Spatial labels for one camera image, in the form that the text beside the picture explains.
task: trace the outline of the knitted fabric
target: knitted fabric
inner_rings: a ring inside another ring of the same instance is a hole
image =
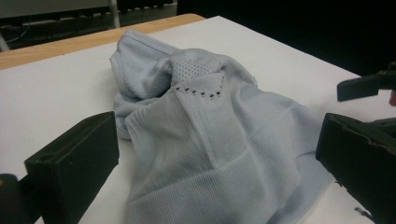
[[[127,31],[110,61],[136,155],[129,223],[296,223],[332,179],[321,120],[236,60]]]

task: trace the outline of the wooden surface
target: wooden surface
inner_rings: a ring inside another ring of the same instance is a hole
[[[29,48],[0,52],[0,70],[25,63],[36,62],[50,57],[74,52],[80,49],[88,49],[111,42],[116,42],[126,30],[134,29],[144,34],[149,34],[195,21],[202,21],[204,19],[205,18],[195,14],[185,14],[167,19],[125,26],[119,29],[103,31],[91,35],[83,35],[65,40],[54,41]]]

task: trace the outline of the clothing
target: clothing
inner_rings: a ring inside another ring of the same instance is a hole
[[[296,223],[332,179],[321,120],[236,60],[127,31],[110,61],[136,155],[129,223]]]

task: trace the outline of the ribbed fabric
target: ribbed fabric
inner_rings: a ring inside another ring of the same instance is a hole
[[[319,120],[236,60],[127,31],[111,57],[136,152],[129,223],[295,223],[332,179]]]

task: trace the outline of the light blue garment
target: light blue garment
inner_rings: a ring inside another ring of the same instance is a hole
[[[332,179],[321,120],[236,60],[127,31],[111,64],[136,153],[129,223],[296,223]]]

